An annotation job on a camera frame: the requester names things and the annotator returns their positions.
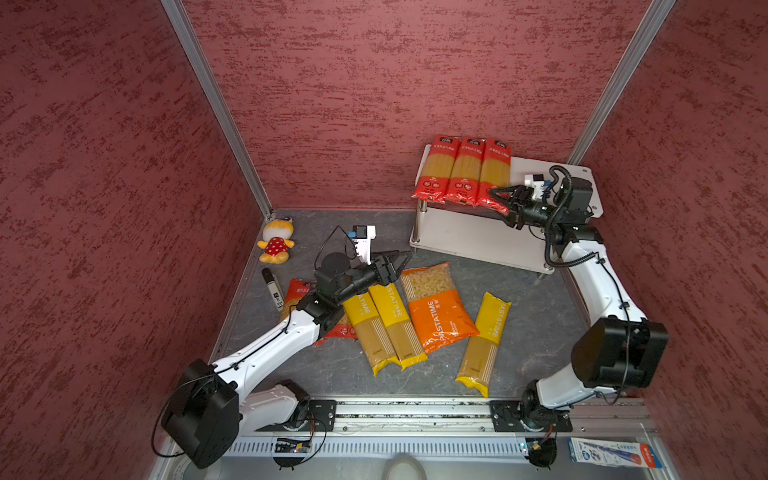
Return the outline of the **red spaghetti bag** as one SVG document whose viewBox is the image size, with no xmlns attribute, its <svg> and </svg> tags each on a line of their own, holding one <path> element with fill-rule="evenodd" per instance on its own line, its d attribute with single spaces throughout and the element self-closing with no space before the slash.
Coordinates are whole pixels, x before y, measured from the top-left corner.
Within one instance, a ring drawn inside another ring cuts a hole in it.
<svg viewBox="0 0 768 480">
<path fill-rule="evenodd" d="M 444 203 L 460 140 L 438 135 L 432 142 L 412 197 L 425 201 Z"/>
<path fill-rule="evenodd" d="M 488 190 L 497 187 L 508 187 L 510 185 L 510 164 L 511 150 L 509 145 L 502 140 L 487 138 L 481 161 L 480 180 L 475 201 L 476 206 L 495 210 L 492 201 L 489 199 Z"/>
<path fill-rule="evenodd" d="M 443 196 L 445 202 L 476 205 L 484 150 L 485 142 L 482 139 L 462 139 Z"/>
</svg>

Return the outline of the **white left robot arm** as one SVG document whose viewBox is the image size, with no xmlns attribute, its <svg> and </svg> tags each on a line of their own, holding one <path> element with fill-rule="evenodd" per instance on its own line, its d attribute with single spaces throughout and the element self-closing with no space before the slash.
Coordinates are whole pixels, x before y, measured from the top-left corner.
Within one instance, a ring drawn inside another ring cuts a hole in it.
<svg viewBox="0 0 768 480">
<path fill-rule="evenodd" d="M 188 365 L 153 427 L 163 429 L 182 455 L 205 469 L 229 450 L 241 429 L 289 421 L 304 398 L 301 389 L 278 384 L 256 393 L 255 388 L 332 330 L 344 314 L 344 302 L 398 280 L 412 256 L 409 250 L 377 252 L 353 266 L 342 252 L 326 255 L 314 285 L 286 319 L 227 357 Z"/>
</svg>

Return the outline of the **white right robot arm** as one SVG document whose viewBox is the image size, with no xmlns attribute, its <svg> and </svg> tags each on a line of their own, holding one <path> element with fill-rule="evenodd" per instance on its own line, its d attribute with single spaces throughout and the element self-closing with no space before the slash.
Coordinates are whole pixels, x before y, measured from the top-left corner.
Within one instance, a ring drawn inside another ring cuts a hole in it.
<svg viewBox="0 0 768 480">
<path fill-rule="evenodd" d="M 568 365 L 530 382 L 518 401 L 492 405 L 493 417 L 512 431 L 567 428 L 566 417 L 576 404 L 591 398 L 612 403 L 648 387 L 669 341 L 666 327 L 649 320 L 630 298 L 590 223 L 592 183 L 560 167 L 550 173 L 553 181 L 543 189 L 516 185 L 494 188 L 489 195 L 506 208 L 505 224 L 540 229 L 544 264 L 569 273 L 589 328 L 572 347 Z"/>
</svg>

